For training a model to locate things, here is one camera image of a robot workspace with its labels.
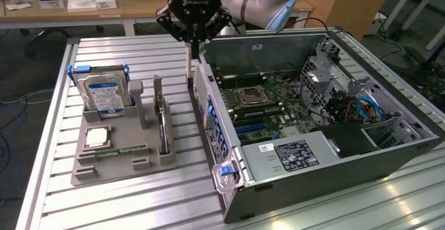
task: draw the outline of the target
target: hard drive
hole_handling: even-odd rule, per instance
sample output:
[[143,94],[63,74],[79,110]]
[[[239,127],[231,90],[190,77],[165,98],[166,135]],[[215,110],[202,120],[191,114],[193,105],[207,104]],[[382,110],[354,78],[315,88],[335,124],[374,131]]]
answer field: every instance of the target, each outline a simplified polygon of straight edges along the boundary
[[86,110],[98,110],[103,118],[122,116],[125,107],[134,105],[129,92],[129,65],[79,66],[74,70],[70,65],[67,71],[85,99]]

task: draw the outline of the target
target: motherboard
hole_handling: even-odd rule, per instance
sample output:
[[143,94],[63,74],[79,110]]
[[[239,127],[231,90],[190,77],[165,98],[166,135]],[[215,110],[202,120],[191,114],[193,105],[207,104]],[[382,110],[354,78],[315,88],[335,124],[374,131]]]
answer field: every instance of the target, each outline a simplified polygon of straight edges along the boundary
[[306,134],[316,122],[300,100],[296,74],[220,76],[219,87],[243,145]]

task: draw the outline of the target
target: blue pcie slot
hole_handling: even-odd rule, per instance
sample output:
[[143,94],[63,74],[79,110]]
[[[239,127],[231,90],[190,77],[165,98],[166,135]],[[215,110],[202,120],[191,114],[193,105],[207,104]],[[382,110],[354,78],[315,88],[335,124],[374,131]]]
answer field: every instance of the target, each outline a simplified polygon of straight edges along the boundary
[[266,124],[256,124],[256,125],[247,126],[247,127],[238,127],[235,131],[238,134],[243,134],[246,132],[252,132],[252,131],[258,131],[263,129],[266,129]]

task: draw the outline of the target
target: cpu socket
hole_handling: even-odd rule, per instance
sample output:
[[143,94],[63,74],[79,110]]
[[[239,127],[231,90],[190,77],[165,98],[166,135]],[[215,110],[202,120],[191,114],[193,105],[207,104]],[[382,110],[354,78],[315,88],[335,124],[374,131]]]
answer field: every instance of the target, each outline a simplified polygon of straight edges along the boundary
[[260,86],[240,88],[238,93],[240,94],[242,103],[247,106],[270,102],[266,91]]

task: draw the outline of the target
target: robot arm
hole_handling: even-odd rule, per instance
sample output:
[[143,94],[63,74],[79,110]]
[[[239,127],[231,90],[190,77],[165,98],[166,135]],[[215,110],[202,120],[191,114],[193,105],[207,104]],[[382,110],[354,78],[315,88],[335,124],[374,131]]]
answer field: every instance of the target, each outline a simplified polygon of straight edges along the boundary
[[296,0],[222,0],[234,19],[267,30],[280,31],[288,21]]
[[[171,13],[185,27],[175,25]],[[222,0],[169,0],[157,20],[178,41],[193,45],[193,58],[197,59],[200,43],[216,37],[232,16],[223,8]]]
[[[193,59],[198,59],[200,43],[218,36],[232,16],[262,28],[280,31],[295,4],[296,0],[169,0],[157,20],[178,41],[193,45]],[[173,13],[183,27],[173,22]]]

